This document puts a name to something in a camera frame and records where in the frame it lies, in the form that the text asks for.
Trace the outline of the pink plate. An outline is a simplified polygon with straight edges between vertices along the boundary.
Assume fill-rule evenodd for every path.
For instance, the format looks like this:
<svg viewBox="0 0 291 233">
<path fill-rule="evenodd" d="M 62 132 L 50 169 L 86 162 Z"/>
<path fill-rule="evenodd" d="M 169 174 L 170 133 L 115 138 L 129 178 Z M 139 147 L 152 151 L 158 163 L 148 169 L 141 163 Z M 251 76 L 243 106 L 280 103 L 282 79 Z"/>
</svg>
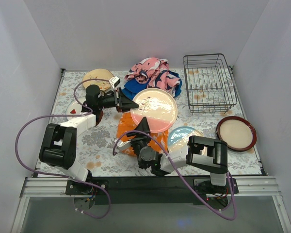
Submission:
<svg viewBox="0 0 291 233">
<path fill-rule="evenodd" d="M 152 133 L 161 133 L 175 123 L 178 107 L 174 98 L 161 89 L 149 88 L 139 92 L 133 101 L 139 105 L 130 111 L 132 120 L 139 124 L 146 117 Z"/>
</svg>

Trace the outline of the yellow rimmed plate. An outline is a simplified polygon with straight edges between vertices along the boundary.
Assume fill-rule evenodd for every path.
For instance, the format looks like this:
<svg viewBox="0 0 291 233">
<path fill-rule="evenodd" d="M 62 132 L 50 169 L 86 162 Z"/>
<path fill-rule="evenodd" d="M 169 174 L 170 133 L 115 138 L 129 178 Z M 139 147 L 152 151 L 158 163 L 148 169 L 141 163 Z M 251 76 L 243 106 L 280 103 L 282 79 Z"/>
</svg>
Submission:
<svg viewBox="0 0 291 233">
<path fill-rule="evenodd" d="M 90 85 L 97 85 L 100 90 L 106 91 L 110 89 L 110 83 L 109 80 L 113 77 L 113 74 L 106 70 L 106 69 L 94 69 L 92 71 L 89 71 L 85 74 L 83 77 L 83 81 L 89 80 L 88 82 L 84 82 L 83 86 L 84 88 L 87 88 Z"/>
</svg>

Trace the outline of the white blue rimmed plate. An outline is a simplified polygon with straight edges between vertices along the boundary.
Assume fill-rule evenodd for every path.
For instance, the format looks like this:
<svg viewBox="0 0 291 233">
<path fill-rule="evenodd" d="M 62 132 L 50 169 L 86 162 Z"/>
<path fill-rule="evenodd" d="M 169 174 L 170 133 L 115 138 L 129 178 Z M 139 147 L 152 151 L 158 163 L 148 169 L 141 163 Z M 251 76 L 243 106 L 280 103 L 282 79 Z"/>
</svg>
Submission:
<svg viewBox="0 0 291 233">
<path fill-rule="evenodd" d="M 66 114 L 70 115 L 66 117 L 67 120 L 71 120 L 73 117 L 75 117 L 75 115 L 79 115 L 81 113 L 81 110 L 82 110 L 81 104 L 79 104 L 77 101 L 71 102 L 66 110 Z"/>
</svg>

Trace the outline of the blue and cream plate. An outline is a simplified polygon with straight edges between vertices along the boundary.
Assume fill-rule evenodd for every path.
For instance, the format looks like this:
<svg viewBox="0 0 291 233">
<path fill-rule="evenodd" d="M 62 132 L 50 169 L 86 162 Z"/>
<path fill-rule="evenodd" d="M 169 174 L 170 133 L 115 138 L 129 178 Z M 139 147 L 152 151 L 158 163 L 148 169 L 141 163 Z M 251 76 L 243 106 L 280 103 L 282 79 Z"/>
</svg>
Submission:
<svg viewBox="0 0 291 233">
<path fill-rule="evenodd" d="M 167 139 L 169 153 L 186 146 L 190 136 L 203 137 L 204 135 L 200 131 L 189 126 L 181 126 L 172 130 Z"/>
</svg>

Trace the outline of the brown rimmed cream plate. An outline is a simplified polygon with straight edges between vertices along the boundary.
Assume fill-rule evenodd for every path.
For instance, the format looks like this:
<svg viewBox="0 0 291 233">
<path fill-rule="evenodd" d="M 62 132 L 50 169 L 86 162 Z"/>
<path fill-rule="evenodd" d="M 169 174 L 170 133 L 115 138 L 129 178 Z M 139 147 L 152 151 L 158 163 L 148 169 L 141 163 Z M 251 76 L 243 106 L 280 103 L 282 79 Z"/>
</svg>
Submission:
<svg viewBox="0 0 291 233">
<path fill-rule="evenodd" d="M 257 142 L 257 132 L 253 125 L 238 116 L 227 116 L 219 121 L 216 133 L 220 140 L 225 141 L 229 149 L 247 151 Z"/>
</svg>

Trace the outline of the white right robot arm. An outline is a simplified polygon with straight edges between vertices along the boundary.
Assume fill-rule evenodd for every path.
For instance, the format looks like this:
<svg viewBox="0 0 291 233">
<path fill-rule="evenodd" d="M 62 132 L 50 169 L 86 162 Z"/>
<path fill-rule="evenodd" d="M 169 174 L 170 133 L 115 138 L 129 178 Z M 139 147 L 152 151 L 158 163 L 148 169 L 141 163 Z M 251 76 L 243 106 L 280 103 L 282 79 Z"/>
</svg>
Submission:
<svg viewBox="0 0 291 233">
<path fill-rule="evenodd" d="M 188 143 L 167 155 L 159 153 L 150 145 L 150 128 L 144 117 L 137 127 L 127 132 L 129 145 L 137 156 L 141 169 L 151 169 L 156 176 L 172 173 L 177 168 L 193 166 L 210 173 L 210 188 L 215 193 L 227 188 L 227 143 L 201 136 L 192 135 Z"/>
</svg>

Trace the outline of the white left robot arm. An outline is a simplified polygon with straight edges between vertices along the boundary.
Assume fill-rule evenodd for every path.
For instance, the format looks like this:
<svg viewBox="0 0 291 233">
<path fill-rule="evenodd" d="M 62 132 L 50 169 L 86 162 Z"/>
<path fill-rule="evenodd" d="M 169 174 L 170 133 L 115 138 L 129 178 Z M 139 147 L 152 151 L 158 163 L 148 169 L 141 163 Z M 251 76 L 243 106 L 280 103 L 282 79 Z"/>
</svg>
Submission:
<svg viewBox="0 0 291 233">
<path fill-rule="evenodd" d="M 139 105 L 130 100 L 121 88 L 104 92 L 95 84 L 86 88 L 82 104 L 81 116 L 61 124 L 51 123 L 46 127 L 39 159 L 66 176 L 78 179 L 77 189 L 83 194 L 89 194 L 94 183 L 91 172 L 77 161 L 78 136 L 101 122 L 103 109 L 116 108 L 118 112 L 124 113 Z"/>
</svg>

